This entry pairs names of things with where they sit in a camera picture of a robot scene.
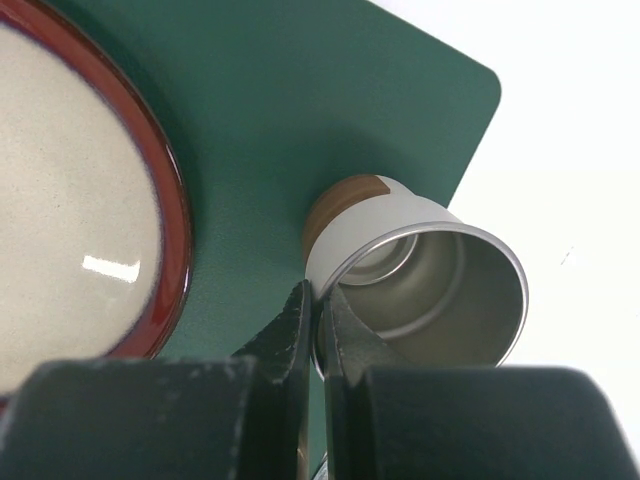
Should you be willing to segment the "red rimmed beige plate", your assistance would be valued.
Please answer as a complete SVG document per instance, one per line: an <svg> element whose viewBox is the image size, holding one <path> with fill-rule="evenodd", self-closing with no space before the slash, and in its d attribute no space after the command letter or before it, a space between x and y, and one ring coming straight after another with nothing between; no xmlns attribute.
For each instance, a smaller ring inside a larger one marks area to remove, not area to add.
<svg viewBox="0 0 640 480"><path fill-rule="evenodd" d="M1 5L1 396L42 363L153 357L193 263L184 181L126 75L42 1Z"/></svg>

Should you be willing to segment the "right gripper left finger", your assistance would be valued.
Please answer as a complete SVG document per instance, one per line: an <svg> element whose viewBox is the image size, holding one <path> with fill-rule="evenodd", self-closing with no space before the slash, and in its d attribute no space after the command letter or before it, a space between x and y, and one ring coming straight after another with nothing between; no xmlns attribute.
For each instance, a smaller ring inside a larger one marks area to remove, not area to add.
<svg viewBox="0 0 640 480"><path fill-rule="evenodd" d="M303 479L311 292L232 356L38 367L1 417L5 479Z"/></svg>

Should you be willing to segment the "green placemat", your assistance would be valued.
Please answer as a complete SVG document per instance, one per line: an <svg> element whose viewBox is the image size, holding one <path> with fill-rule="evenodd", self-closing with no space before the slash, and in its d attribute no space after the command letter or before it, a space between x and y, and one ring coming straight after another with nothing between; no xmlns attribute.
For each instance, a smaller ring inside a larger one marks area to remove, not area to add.
<svg viewBox="0 0 640 480"><path fill-rule="evenodd" d="M167 135L194 264L165 358L220 359L304 276L308 211L357 174L447 205L496 112L496 73L367 1L58 1Z"/></svg>

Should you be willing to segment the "steel cup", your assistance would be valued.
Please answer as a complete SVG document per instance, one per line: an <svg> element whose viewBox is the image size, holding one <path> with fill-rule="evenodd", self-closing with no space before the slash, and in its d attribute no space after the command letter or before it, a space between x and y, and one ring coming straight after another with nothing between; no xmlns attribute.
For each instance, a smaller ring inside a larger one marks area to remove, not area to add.
<svg viewBox="0 0 640 480"><path fill-rule="evenodd" d="M331 186L306 217L302 248L315 305L340 291L413 363L497 366L522 333L529 288L512 249L394 179Z"/></svg>

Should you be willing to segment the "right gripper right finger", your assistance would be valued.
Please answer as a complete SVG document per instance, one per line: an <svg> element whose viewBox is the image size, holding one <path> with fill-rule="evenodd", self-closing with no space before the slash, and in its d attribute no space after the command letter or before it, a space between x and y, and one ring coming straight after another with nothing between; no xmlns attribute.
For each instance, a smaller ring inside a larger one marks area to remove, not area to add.
<svg viewBox="0 0 640 480"><path fill-rule="evenodd" d="M635 479L613 411L565 368L425 368L334 290L323 306L332 479Z"/></svg>

